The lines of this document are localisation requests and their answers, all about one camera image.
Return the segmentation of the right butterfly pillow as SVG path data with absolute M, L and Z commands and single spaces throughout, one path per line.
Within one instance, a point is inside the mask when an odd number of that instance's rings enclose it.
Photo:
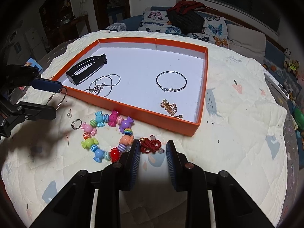
M 223 48 L 229 48 L 228 29 L 223 17 L 205 17 L 200 33 L 189 33 L 188 37 L 198 39 Z

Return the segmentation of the orange shallow tray box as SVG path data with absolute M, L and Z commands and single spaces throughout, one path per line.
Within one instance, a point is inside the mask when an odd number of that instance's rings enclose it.
M 85 82 L 74 85 L 66 72 L 78 62 L 106 54 L 107 64 Z M 188 84 L 179 92 L 156 85 L 161 72 L 182 73 Z M 208 75 L 205 46 L 170 39 L 118 37 L 90 43 L 60 67 L 60 81 L 72 97 L 182 135 L 193 136 L 200 126 Z

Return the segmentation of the black smart band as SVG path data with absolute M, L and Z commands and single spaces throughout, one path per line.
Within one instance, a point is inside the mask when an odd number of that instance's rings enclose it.
M 75 64 L 65 74 L 68 80 L 77 86 L 91 77 L 105 64 L 107 64 L 106 54 L 101 54 L 100 56 L 92 56 Z

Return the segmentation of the green toy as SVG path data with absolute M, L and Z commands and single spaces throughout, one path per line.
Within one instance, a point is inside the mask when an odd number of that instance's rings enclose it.
M 300 109 L 295 108 L 293 112 L 294 119 L 301 130 L 304 130 L 304 116 Z

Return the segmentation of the beige pillow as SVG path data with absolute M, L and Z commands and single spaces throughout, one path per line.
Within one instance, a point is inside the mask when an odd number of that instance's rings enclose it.
M 263 60 L 266 36 L 262 32 L 246 27 L 228 24 L 229 49 L 257 61 Z

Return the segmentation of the left butterfly pillow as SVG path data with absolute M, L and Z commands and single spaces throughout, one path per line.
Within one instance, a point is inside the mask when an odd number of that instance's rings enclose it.
M 167 12 L 159 10 L 145 11 L 138 31 L 181 35 L 181 29 L 172 25 L 167 17 Z

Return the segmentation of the large silver hoop bangle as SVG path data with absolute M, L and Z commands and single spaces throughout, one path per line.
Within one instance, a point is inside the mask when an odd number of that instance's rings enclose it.
M 173 70 L 161 72 L 156 77 L 156 85 L 164 92 L 179 92 L 186 88 L 186 77 Z

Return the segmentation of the black and red clothing pile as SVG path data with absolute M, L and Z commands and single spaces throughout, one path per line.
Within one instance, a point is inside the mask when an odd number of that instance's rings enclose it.
M 181 33 L 202 33 L 205 19 L 197 11 L 204 11 L 206 6 L 196 1 L 181 0 L 167 10 L 167 17 L 172 26 L 181 29 Z

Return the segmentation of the pearl stud earring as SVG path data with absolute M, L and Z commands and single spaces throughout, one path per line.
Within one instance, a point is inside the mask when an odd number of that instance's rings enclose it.
M 68 118 L 71 118 L 71 117 L 72 117 L 72 109 L 69 109 L 69 112 L 68 112 L 68 114 L 67 114 L 67 117 L 68 117 Z

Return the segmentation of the white refrigerator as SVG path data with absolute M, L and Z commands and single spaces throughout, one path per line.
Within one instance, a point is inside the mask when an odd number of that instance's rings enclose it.
M 37 30 L 31 27 L 24 33 L 24 36 L 33 58 L 41 60 L 46 55 L 46 50 Z

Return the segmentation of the panda plush toy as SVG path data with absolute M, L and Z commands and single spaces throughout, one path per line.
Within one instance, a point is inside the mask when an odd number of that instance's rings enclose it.
M 289 48 L 286 48 L 284 50 L 284 55 L 286 58 L 290 59 L 291 58 L 291 50 Z

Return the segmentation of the butterfly pillow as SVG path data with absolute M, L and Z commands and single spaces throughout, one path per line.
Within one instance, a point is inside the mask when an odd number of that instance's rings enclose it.
M 172 25 L 167 17 L 167 12 L 159 10 L 145 11 L 138 31 L 181 35 L 181 29 Z
M 189 33 L 188 37 L 198 39 L 223 48 L 229 48 L 228 29 L 223 17 L 205 17 L 200 33 Z

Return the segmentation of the bear plush yellow vest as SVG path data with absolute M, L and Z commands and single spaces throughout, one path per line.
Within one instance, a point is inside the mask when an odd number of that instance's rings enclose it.
M 284 68 L 288 73 L 291 73 L 295 77 L 298 75 L 298 69 L 300 67 L 300 62 L 298 60 L 286 58 L 283 63 Z

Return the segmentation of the white remote control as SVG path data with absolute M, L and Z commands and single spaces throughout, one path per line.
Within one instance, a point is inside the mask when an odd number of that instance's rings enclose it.
M 281 83 L 265 68 L 263 68 L 265 79 L 268 80 L 273 86 L 282 86 Z

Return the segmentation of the dark wooden side table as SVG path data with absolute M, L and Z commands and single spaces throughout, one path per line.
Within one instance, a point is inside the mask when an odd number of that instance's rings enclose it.
M 92 30 L 90 27 L 88 15 L 85 14 L 80 17 L 76 17 L 65 24 L 62 24 L 61 26 L 59 26 L 57 28 L 61 40 L 68 41 L 68 40 L 71 40 L 74 38 L 79 38 L 80 35 L 79 35 L 78 29 L 77 29 L 77 25 L 83 24 L 83 23 L 85 23 L 85 27 L 86 27 L 88 33 L 91 33 Z

